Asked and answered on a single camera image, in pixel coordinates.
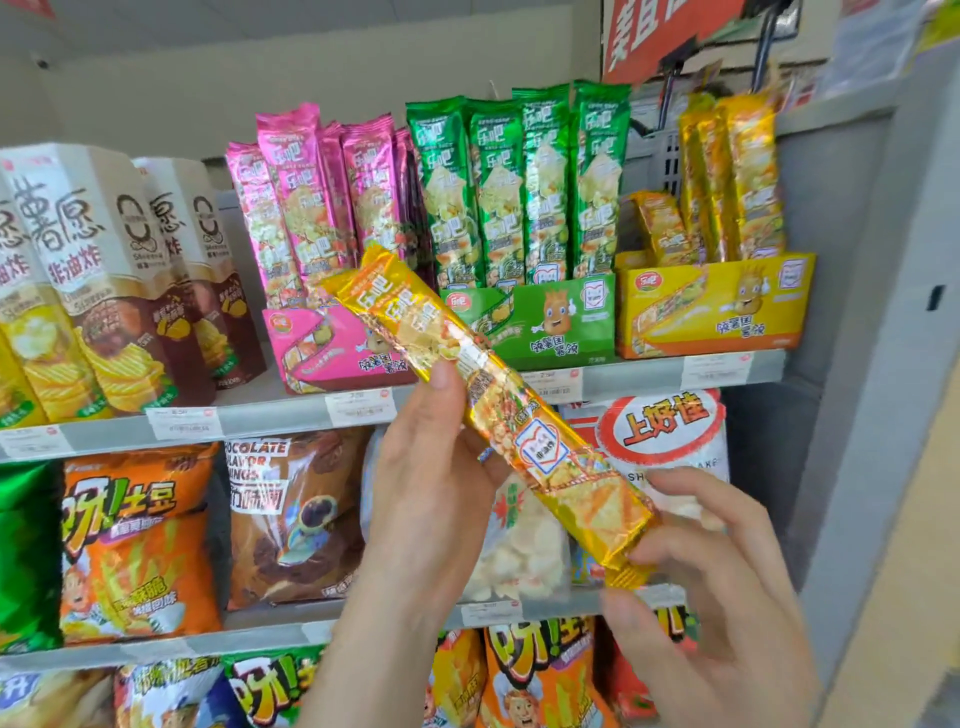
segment pink snack bag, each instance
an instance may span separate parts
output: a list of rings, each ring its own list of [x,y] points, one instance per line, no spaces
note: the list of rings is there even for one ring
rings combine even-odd
[[[406,257],[394,167],[394,118],[389,113],[344,127],[344,161],[357,238]]]
[[[270,167],[309,307],[329,298],[321,281],[351,263],[347,243],[337,232],[333,195],[320,165],[319,125],[316,104],[256,115],[257,142]]]
[[[306,304],[306,294],[270,181],[267,161],[256,144],[231,141],[227,166],[237,191],[268,308]]]
[[[355,268],[359,252],[356,226],[353,222],[353,206],[350,204],[347,183],[347,165],[344,162],[344,150],[340,146],[343,133],[344,125],[339,121],[334,121],[320,130],[320,163],[330,190],[333,192],[333,217],[337,221],[340,239],[347,241],[352,260],[351,267]]]

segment pink display box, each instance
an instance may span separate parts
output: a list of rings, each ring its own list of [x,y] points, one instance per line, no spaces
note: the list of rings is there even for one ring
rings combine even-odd
[[[276,365],[295,395],[410,384],[417,375],[380,336],[338,303],[263,312]]]

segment red banner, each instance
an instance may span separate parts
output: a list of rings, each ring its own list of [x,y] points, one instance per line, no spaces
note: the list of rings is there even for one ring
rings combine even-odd
[[[693,37],[702,42],[743,11],[744,0],[614,0],[604,52],[606,84],[642,84]]]

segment shelf label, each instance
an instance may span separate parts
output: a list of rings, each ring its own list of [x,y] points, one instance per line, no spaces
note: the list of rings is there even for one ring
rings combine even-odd
[[[515,599],[509,601],[483,601],[464,604],[460,615],[465,627],[490,627],[495,624],[515,624],[523,621],[523,605]]]
[[[754,366],[753,352],[709,353],[684,358],[683,389],[736,387],[747,383]]]
[[[530,388],[547,404],[572,404],[584,400],[584,370],[555,369],[551,372],[524,372]]]
[[[0,430],[0,447],[11,460],[48,460],[73,454],[59,425]]]
[[[144,414],[158,440],[223,440],[216,407],[148,407]]]
[[[396,418],[396,403],[390,389],[335,392],[326,395],[326,411],[334,427],[379,425]]]

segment finger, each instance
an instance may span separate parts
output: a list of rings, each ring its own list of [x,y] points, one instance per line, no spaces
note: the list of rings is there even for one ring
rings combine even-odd
[[[697,468],[647,472],[651,485],[667,496],[694,496],[723,521],[730,538],[760,583],[795,623],[803,624],[800,602],[786,570],[780,543],[766,508],[730,483]]]

